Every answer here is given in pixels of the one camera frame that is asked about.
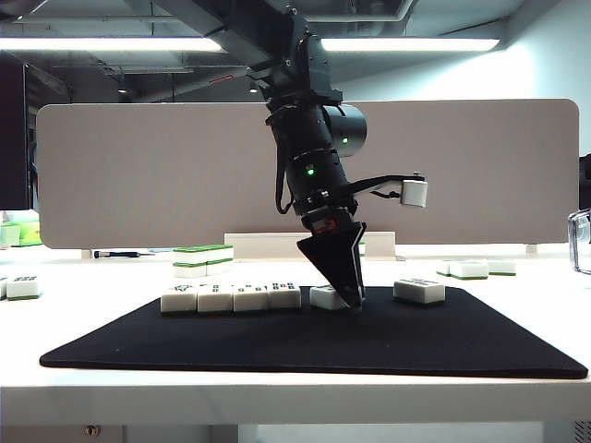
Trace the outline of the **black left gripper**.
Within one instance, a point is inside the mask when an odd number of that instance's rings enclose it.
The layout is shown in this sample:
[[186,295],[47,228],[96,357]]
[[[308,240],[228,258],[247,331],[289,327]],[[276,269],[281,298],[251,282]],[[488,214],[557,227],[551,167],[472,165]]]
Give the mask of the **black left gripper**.
[[359,245],[367,224],[354,219],[357,208],[354,195],[295,196],[295,214],[312,234],[296,245],[349,307],[365,300]]

